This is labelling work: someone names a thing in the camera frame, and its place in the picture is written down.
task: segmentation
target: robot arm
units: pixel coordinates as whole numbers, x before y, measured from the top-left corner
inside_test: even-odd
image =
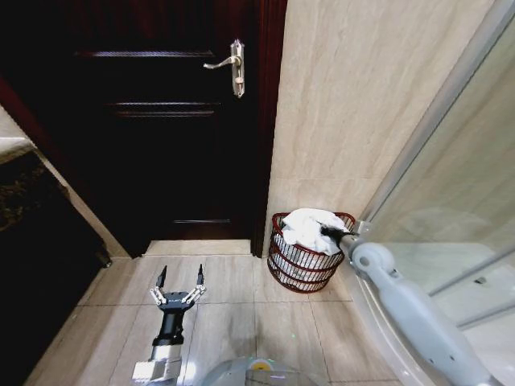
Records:
[[[382,244],[334,229],[323,234],[337,240],[352,265],[376,285],[382,305],[418,353],[456,386],[502,386],[480,362],[472,346],[422,289],[396,269]]]
[[[150,294],[155,304],[163,312],[163,321],[158,335],[152,343],[152,353],[146,362],[137,362],[132,376],[136,384],[159,384],[175,386],[180,375],[182,358],[180,348],[184,343],[183,317],[200,296],[206,292],[204,273],[200,266],[195,288],[188,292],[164,293],[163,286],[167,275],[167,267],[158,277]]]

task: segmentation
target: wall tile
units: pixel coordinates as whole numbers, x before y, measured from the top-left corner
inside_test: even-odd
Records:
[[[277,211],[360,214],[491,5],[288,4],[265,244]]]

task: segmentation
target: silver door handle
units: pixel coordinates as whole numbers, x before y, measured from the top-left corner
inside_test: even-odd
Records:
[[[227,64],[236,64],[237,66],[241,66],[241,58],[239,56],[230,56],[218,64],[204,63],[204,68],[207,68],[208,70],[214,70],[216,68],[224,67]]]
[[[245,45],[239,39],[234,40],[231,44],[231,56],[218,64],[204,63],[204,68],[214,70],[224,67],[228,64],[232,65],[233,70],[233,91],[234,95],[241,98],[245,92],[245,66],[243,62],[243,47]]]

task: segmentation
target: glass shower door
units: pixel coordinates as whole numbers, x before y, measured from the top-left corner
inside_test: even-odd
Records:
[[[515,384],[515,22],[373,218],[371,241]]]

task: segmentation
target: tile floor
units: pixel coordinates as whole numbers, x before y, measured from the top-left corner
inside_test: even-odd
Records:
[[[161,322],[148,289],[168,265],[165,290],[189,290],[199,264],[208,292],[183,322],[180,385],[196,385],[217,363],[243,355],[276,359],[338,385],[400,385],[363,330],[340,272],[321,292],[296,294],[271,277],[265,259],[249,255],[113,259],[26,385],[130,384]]]

